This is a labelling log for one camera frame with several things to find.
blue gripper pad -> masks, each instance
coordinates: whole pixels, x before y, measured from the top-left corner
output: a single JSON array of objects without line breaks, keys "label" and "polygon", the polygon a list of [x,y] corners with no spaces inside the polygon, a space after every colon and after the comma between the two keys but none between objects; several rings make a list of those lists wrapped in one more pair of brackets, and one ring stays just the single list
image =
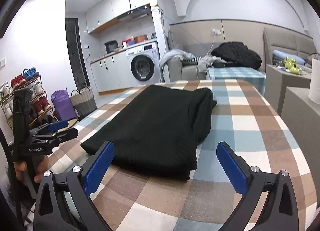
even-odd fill
[{"label": "blue gripper pad", "polygon": [[60,129],[65,128],[65,127],[68,127],[68,125],[69,125],[68,121],[65,120],[65,121],[61,121],[61,122],[50,124],[49,127],[48,127],[48,130],[50,132],[56,132],[57,130],[60,130]]},{"label": "blue gripper pad", "polygon": [[115,156],[115,145],[109,142],[104,150],[92,164],[90,170],[84,178],[84,192],[87,196],[97,191],[113,157]]},{"label": "blue gripper pad", "polygon": [[245,195],[248,191],[247,178],[230,152],[222,143],[217,146],[217,158],[223,167],[233,188],[239,194]]}]

red shoe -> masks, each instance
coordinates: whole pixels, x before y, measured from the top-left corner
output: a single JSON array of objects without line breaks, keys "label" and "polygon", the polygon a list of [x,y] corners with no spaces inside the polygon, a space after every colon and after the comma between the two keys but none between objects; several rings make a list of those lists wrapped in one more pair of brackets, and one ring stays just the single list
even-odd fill
[{"label": "red shoe", "polygon": [[17,78],[18,83],[19,83],[20,86],[23,85],[26,82],[26,80],[23,78],[23,75],[19,75],[16,78]]},{"label": "red shoe", "polygon": [[50,104],[48,103],[47,98],[45,97],[40,97],[39,103],[44,110],[48,110],[50,108]]},{"label": "red shoe", "polygon": [[12,87],[13,90],[15,90],[16,88],[19,87],[19,82],[18,82],[16,77],[11,80],[11,87]]},{"label": "red shoe", "polygon": [[36,101],[33,105],[34,105],[38,115],[40,115],[44,112],[39,101]]}]

washing machine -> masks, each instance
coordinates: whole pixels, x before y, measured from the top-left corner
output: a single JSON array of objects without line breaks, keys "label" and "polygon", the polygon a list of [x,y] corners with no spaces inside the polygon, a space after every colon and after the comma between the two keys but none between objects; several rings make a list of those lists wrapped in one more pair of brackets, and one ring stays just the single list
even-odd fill
[{"label": "washing machine", "polygon": [[157,42],[150,42],[126,50],[130,84],[156,84],[162,82],[162,70],[159,67],[159,49]]}]

wall outlet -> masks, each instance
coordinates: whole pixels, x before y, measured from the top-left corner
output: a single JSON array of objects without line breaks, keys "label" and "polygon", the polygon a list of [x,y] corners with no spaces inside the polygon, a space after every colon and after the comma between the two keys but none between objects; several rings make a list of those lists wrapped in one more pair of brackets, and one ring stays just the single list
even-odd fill
[{"label": "wall outlet", "polygon": [[1,59],[0,61],[0,67],[4,67],[5,66],[5,58]]},{"label": "wall outlet", "polygon": [[221,30],[220,29],[212,29],[211,33],[212,33],[212,35],[220,36]]}]

checkered table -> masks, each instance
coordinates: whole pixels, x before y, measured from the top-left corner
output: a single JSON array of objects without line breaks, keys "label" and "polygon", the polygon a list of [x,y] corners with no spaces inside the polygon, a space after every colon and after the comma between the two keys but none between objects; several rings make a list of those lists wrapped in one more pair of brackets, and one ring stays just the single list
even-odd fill
[{"label": "checkered table", "polygon": [[208,68],[207,79],[241,79],[252,84],[264,96],[266,75],[250,67]]},{"label": "checkered table", "polygon": [[[218,104],[212,110],[211,131],[196,151],[198,168],[190,180],[144,176],[111,165],[93,203],[117,231],[215,231],[223,225],[241,199],[235,193],[216,157],[216,147],[226,141],[249,165],[264,172],[286,169],[294,186],[300,230],[316,212],[316,190],[308,164],[280,116],[248,82],[241,80],[178,81],[165,87],[212,90]],[[82,165],[87,154],[80,144],[114,118],[146,86],[125,91],[79,122],[76,139],[62,143],[49,157],[54,173]],[[267,194],[263,193],[247,230],[258,219]]]}]

